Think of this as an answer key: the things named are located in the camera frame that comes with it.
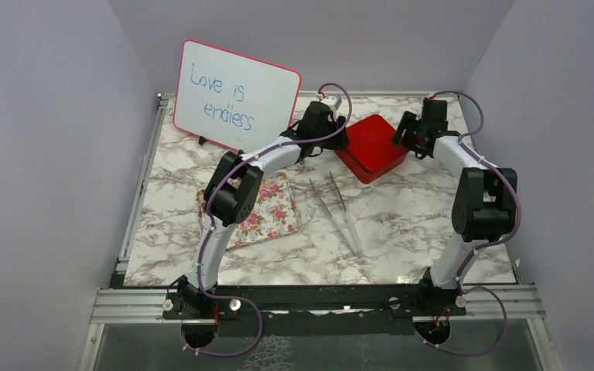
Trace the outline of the red tin lid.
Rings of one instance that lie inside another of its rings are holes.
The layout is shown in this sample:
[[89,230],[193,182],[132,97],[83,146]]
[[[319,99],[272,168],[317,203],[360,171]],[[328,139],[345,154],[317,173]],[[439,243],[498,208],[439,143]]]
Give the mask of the red tin lid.
[[372,114],[346,128],[349,145],[344,150],[369,171],[379,169],[394,156],[408,149],[395,145],[391,137],[395,128],[379,114]]

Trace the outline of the red square tin box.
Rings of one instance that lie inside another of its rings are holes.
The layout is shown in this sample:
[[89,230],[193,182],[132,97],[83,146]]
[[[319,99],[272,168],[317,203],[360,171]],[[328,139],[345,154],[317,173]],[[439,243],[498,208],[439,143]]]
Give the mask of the red square tin box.
[[375,171],[366,170],[360,162],[355,160],[347,151],[335,151],[338,158],[345,164],[345,166],[357,177],[363,184],[370,184],[381,176],[386,175],[394,168],[401,165],[407,157],[407,151],[403,151],[399,156],[394,156],[379,169]]

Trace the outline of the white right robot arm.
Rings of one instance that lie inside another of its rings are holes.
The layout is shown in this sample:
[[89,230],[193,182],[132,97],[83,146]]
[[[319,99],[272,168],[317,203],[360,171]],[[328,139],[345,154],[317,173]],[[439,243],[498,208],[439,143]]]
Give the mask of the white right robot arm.
[[415,294],[417,308],[433,315],[460,293],[480,253],[515,232],[520,209],[517,173],[488,162],[463,135],[449,130],[447,103],[435,96],[422,101],[420,114],[404,112],[391,140],[419,159],[437,160],[458,178],[451,211],[453,235],[441,257],[426,269]]

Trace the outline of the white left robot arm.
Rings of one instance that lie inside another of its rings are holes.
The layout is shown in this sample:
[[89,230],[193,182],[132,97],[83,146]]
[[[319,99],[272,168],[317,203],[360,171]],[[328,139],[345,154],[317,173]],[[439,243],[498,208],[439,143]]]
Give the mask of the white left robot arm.
[[220,263],[239,224],[253,211],[261,182],[268,175],[309,157],[315,148],[341,149],[348,140],[348,116],[340,116],[338,96],[309,103],[302,119],[277,139],[246,155],[229,151],[218,163],[203,194],[203,234],[191,267],[176,283],[177,299],[193,317],[211,310]]

